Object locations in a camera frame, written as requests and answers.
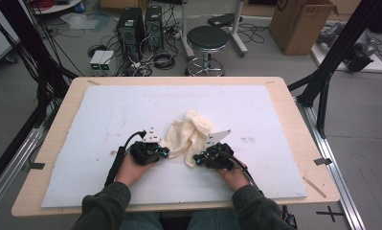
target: crumpled cloth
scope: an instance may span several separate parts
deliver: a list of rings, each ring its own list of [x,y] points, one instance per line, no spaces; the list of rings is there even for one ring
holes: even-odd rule
[[[193,156],[206,150],[203,145],[210,133],[213,125],[196,111],[188,110],[183,120],[172,123],[160,145],[169,148],[169,158],[185,154],[185,163],[193,168],[196,166]]]

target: gray floor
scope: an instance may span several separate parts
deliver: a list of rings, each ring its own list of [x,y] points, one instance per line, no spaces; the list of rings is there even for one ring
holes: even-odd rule
[[[207,24],[207,18],[190,19],[190,27]],[[50,20],[62,32],[56,41],[83,75],[91,76],[87,49],[99,44],[102,37],[112,35],[115,22],[102,17],[104,28],[94,31],[68,31],[65,25],[56,25],[59,22],[59,19]],[[267,26],[269,19],[245,18],[245,22]],[[245,57],[240,57],[233,43],[214,55],[225,66],[227,76],[279,76],[289,84],[317,68],[311,56],[284,56],[268,31],[258,34],[264,42],[246,43],[249,53]],[[180,42],[177,47],[180,51],[175,68],[155,70],[152,76],[184,76],[187,59]],[[61,59],[68,69],[76,71],[63,55]],[[33,112],[35,88],[21,62],[0,63],[0,155]],[[292,94],[297,96],[301,92],[298,89]],[[334,74],[326,113],[326,136],[366,228],[382,230],[382,74],[341,71]],[[12,204],[26,176],[26,172],[17,176],[0,203],[0,229],[69,229],[78,216],[22,219],[11,215]],[[345,217],[334,216],[333,221],[330,215],[316,214],[327,212],[327,206],[334,213],[343,212],[339,203],[290,205],[288,209],[296,215],[300,229],[348,229]]]

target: sleeve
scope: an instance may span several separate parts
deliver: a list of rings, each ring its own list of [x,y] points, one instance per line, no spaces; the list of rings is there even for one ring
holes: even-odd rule
[[[294,229],[281,218],[278,204],[252,185],[246,185],[233,194],[233,205],[242,229]]]
[[[130,199],[130,191],[120,182],[110,184],[96,195],[87,195],[82,201],[82,215],[72,229],[119,229]]]

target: black stool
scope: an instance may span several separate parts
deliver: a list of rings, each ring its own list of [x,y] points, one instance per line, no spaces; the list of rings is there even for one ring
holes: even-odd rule
[[[195,51],[201,51],[203,57],[196,57],[188,63],[186,74],[197,76],[224,76],[223,65],[212,58],[211,53],[218,52],[226,47],[229,39],[223,30],[212,26],[201,26],[191,29],[187,35],[187,41]]]

